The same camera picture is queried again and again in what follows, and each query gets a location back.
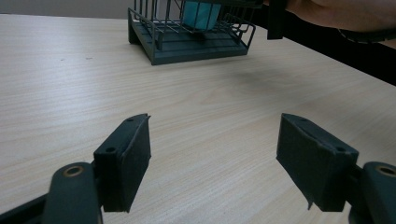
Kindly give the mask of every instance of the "wood grain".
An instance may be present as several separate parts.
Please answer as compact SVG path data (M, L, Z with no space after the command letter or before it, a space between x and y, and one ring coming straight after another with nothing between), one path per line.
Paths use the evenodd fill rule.
M0 213L48 191L126 118L152 159L130 214L105 223L347 223L307 211L275 160L281 113L367 161L396 163L396 89L259 29L247 56L151 66L127 21L0 15Z

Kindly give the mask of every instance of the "gray wall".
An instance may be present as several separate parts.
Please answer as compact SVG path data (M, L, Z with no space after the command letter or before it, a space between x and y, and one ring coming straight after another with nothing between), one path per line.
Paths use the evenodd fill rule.
M127 8L133 4L134 0L0 0L0 13L127 19ZM159 12L165 6L166 1L159 0Z

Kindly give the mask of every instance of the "dark background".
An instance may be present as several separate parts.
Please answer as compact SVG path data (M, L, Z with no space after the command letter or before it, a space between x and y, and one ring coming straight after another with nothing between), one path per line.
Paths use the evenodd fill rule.
M268 7L256 9L252 22L267 29ZM358 44L337 29L320 27L286 12L284 36L370 76L396 86L396 49L381 44Z

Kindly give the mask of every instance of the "bracelet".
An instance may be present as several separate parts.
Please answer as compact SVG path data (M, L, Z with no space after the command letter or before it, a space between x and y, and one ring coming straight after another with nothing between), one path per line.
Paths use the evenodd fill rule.
M340 29L338 31L346 39L361 44L378 43L381 41L391 40L396 38L396 29L369 32L369 33L359 33L359 32L347 31L347 30L340 30Z

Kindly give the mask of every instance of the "wire basket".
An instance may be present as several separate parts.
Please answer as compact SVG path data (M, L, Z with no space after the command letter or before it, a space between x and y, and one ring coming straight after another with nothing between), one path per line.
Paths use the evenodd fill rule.
M180 63L248 54L262 0L134 0L128 36L151 64Z

